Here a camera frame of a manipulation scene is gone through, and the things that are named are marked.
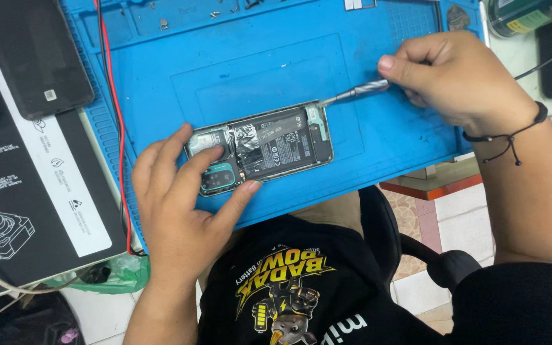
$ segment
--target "cartoon character print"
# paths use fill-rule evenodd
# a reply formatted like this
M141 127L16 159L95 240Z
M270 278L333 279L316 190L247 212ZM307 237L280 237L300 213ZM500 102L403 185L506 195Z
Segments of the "cartoon character print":
M255 330L262 333L267 329L267 318L271 318L270 345L293 345L299 341L306 345L316 344L317 338L308 332L308 321L318 304L319 293L302 287L301 276L290 278L284 289L280 288L280 282L265 285L269 287L269 298L255 303L252 310Z
M60 340L63 344L69 344L76 339L80 333L81 331L78 328L70 328L62 335Z

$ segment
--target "white cable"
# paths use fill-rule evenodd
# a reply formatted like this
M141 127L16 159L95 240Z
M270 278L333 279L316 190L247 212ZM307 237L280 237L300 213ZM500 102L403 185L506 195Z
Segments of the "white cable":
M72 284L73 282L75 282L76 279L78 279L78 278L79 277L76 276L76 278L73 278L72 280L70 280L69 282L66 282L62 286L57 286L57 287L54 287L54 288L47 288L47 289L44 289L44 290L30 290L28 288L16 287L16 286L13 286L11 284L8 284L7 282L5 282L1 278L0 278L0 286L6 288L7 290L20 292L22 294L48 294L49 292L55 292L55 291L61 290L62 288L64 288L64 287Z

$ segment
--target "finger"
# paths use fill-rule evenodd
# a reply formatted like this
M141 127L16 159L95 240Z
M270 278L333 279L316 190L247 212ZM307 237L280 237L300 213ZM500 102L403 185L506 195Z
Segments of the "finger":
M419 65L408 59L383 55L379 60L379 73L402 87L422 92L432 81L435 71L432 67Z
M421 95L414 95L410 97L410 103L414 104L417 107L421 108L430 108L429 104L425 101Z
M161 147L150 176L150 192L156 195L165 195L172 185L176 175L176 160L184 145L189 141L193 129L188 123L183 123L180 129L174 132Z
M406 94L406 96L408 98L411 98L412 96L417 95L416 92L414 92L414 91L412 91L412 90L410 90L409 88L406 88L406 87L403 88L403 92Z
M150 172L164 142L165 140L159 140L150 144L135 160L131 171L131 184L138 198L146 195L149 189Z
M176 178L169 188L166 198L172 198L182 208L194 209L199 186L201 185L201 175L222 154L223 146L216 145L202 150L189 159L189 161L180 167L180 171L176 174Z
M452 36L452 34L435 34L407 39L400 45L394 56L414 63L422 61L440 63L441 61L436 60L448 48L449 37Z
M211 228L215 229L215 231L233 230L246 205L249 204L249 201L259 188L261 188L261 182L253 180L248 180L238 186L231 195L231 198L227 200L216 216L214 216L214 219L211 221L211 225L213 225Z

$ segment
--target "disassembled smartphone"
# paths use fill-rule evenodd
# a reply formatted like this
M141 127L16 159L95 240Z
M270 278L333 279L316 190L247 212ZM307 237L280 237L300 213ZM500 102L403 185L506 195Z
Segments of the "disassembled smartphone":
M316 168L334 158L318 100L195 129L185 152L191 158L219 144L223 155L202 174L200 195L228 192L247 179L264 182Z

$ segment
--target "battery icon print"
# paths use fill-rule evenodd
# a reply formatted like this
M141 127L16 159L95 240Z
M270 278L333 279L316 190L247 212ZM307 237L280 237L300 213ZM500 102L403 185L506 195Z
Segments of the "battery icon print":
M255 314L255 330L259 333L267 331L267 303L257 303L257 313Z

